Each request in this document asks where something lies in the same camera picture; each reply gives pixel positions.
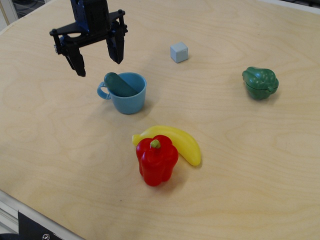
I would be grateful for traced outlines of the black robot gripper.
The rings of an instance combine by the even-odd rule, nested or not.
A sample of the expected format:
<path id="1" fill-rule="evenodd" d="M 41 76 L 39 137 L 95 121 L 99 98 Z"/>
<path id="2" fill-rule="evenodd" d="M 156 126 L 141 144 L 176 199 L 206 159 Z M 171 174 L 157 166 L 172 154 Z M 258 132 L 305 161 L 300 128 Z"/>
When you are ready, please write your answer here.
<path id="1" fill-rule="evenodd" d="M 120 64 L 128 32 L 124 22 L 126 12 L 122 9 L 109 12 L 106 0 L 72 0 L 70 3 L 75 22 L 50 32 L 56 52 L 65 56 L 78 76 L 85 77 L 80 48 L 106 40 L 110 58 Z"/>

